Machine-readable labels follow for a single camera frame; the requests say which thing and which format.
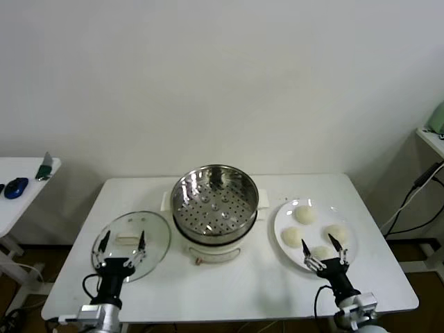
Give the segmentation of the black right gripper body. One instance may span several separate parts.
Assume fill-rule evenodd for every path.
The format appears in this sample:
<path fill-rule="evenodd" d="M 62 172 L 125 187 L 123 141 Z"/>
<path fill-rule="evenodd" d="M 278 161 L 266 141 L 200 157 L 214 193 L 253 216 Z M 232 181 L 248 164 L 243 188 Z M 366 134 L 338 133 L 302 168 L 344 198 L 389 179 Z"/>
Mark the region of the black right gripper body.
<path fill-rule="evenodd" d="M 330 283 L 335 303 L 341 303 L 346 298 L 361 294 L 359 290 L 353 287 L 346 275 L 348 264 L 342 264 L 339 259 L 326 259 L 321 263 L 323 266 L 317 270 L 316 275 Z"/>

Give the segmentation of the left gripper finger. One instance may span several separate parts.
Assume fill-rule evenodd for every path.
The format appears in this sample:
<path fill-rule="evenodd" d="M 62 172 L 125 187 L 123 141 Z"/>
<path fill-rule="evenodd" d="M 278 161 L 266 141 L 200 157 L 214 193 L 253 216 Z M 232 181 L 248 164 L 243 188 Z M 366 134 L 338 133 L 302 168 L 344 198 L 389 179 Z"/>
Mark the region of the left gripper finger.
<path fill-rule="evenodd" d="M 105 266 L 105 259 L 108 257 L 106 248 L 110 239 L 111 232 L 99 235 L 92 249 L 92 266 L 94 269 L 99 269 Z"/>
<path fill-rule="evenodd" d="M 142 231 L 142 233 L 140 234 L 137 248 L 131 250 L 131 252 L 127 254 L 127 260 L 124 262 L 124 267 L 130 270 L 135 270 L 138 267 L 138 265 L 143 261 L 145 256 L 146 256 L 146 239 L 145 239 L 145 232 Z"/>

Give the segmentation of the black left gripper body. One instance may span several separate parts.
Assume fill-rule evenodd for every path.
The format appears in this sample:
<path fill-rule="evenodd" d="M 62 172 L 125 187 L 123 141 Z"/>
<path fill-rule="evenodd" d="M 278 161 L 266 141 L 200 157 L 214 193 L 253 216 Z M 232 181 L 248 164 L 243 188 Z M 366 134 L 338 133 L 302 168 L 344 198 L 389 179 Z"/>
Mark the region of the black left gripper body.
<path fill-rule="evenodd" d="M 99 291 L 95 296 L 95 304 L 121 305 L 120 299 L 123 281 L 135 273 L 132 262 L 126 264 L 129 259 L 126 257 L 106 258 L 104 266 L 101 266 L 97 273 L 101 278 Z"/>

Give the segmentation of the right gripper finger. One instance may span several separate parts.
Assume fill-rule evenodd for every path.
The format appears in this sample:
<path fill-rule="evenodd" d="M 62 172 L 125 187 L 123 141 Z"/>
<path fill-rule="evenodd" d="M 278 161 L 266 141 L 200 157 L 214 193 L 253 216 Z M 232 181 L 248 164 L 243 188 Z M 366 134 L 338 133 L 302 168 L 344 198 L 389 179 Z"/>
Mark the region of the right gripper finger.
<path fill-rule="evenodd" d="M 329 237 L 333 247 L 335 248 L 335 250 L 337 251 L 337 253 L 339 255 L 340 264 L 348 265 L 349 264 L 348 258 L 347 258 L 348 249 L 344 248 L 341 245 L 341 243 L 334 236 L 332 236 L 330 233 L 328 233 L 328 237 Z"/>
<path fill-rule="evenodd" d="M 302 242 L 302 251 L 304 254 L 304 264 L 307 266 L 307 268 L 313 272 L 323 271 L 325 269 L 324 263 L 322 263 L 321 260 L 317 259 L 311 254 L 307 244 L 303 239 L 301 240 L 301 242 Z"/>

